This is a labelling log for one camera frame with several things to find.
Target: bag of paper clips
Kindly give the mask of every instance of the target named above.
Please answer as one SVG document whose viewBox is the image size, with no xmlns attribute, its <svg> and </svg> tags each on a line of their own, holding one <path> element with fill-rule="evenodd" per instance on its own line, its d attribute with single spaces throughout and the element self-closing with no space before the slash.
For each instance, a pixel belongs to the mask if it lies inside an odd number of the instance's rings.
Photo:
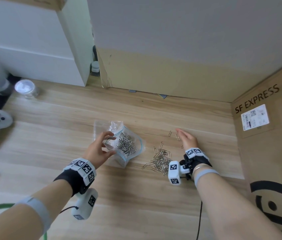
<svg viewBox="0 0 282 240">
<path fill-rule="evenodd" d="M 116 151 L 116 154 L 107 160 L 106 165 L 125 168 L 131 158 L 138 156 L 145 150 L 145 141 L 125 127 L 123 121 L 94 121 L 94 139 L 104 131 L 111 131 L 116 137 L 115 140 L 104 141 L 104 145 L 109 151 Z"/>
</svg>

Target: hand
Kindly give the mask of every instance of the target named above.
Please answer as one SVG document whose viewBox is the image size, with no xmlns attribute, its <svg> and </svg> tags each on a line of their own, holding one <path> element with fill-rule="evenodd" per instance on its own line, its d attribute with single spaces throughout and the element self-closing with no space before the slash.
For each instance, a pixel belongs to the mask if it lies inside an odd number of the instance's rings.
<svg viewBox="0 0 282 240">
<path fill-rule="evenodd" d="M 109 157 L 114 155 L 115 151 L 105 152 L 102 150 L 102 147 L 106 147 L 103 144 L 104 140 L 107 140 L 111 137 L 111 140 L 115 140 L 113 137 L 114 134 L 110 131 L 106 131 L 101 133 L 97 139 L 91 143 L 91 145 L 87 148 L 82 158 L 89 160 L 95 169 L 99 168 L 105 161 L 108 160 Z"/>
<path fill-rule="evenodd" d="M 183 148 L 184 150 L 188 150 L 192 147 L 198 147 L 198 140 L 195 136 L 185 132 L 182 129 L 176 129 L 176 132 L 178 133 L 179 138 L 183 142 Z"/>
</svg>

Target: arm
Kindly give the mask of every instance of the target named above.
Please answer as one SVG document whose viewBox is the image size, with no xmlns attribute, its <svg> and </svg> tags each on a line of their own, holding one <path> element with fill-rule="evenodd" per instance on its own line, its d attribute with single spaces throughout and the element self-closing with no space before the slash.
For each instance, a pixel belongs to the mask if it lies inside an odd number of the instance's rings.
<svg viewBox="0 0 282 240">
<path fill-rule="evenodd" d="M 177 132 L 185 150 L 198 147 L 194 136 L 181 129 Z M 211 167 L 197 165 L 193 177 L 207 168 Z M 218 174 L 204 174 L 198 180 L 197 189 L 217 239 L 282 239 L 282 232 Z"/>
<path fill-rule="evenodd" d="M 105 152 L 101 148 L 103 140 L 113 136 L 104 132 L 88 147 L 83 158 L 89 160 L 95 169 L 100 167 L 115 151 Z M 48 209 L 52 221 L 72 197 L 73 190 L 66 180 L 56 180 L 34 193 L 32 197 L 40 200 Z M 0 214 L 0 239 L 24 240 L 39 239 L 43 225 L 38 214 L 31 207 L 19 204 Z"/>
</svg>

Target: person's left arm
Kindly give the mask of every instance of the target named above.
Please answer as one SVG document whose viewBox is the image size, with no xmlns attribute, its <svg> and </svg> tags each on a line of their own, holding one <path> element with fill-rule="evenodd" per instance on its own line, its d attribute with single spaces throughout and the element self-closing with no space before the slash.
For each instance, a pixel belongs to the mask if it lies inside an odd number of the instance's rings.
<svg viewBox="0 0 282 240">
<path fill-rule="evenodd" d="M 115 151 L 105 152 L 103 140 L 113 136 L 111 132 L 103 132 L 88 147 L 83 157 L 97 169 Z M 32 195 L 47 208 L 52 221 L 60 214 L 75 192 L 68 181 L 59 179 Z M 43 233 L 43 223 L 37 212 L 28 205 L 18 204 L 0 214 L 0 240 L 38 240 Z"/>
</svg>

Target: white cabinet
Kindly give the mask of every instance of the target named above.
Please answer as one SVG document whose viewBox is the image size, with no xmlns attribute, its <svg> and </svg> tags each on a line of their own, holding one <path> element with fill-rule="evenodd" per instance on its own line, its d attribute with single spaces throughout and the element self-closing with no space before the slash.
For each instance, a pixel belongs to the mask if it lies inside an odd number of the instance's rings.
<svg viewBox="0 0 282 240">
<path fill-rule="evenodd" d="M 93 45 L 87 0 L 59 12 L 0 0 L 0 62 L 15 76 L 85 86 Z"/>
</svg>

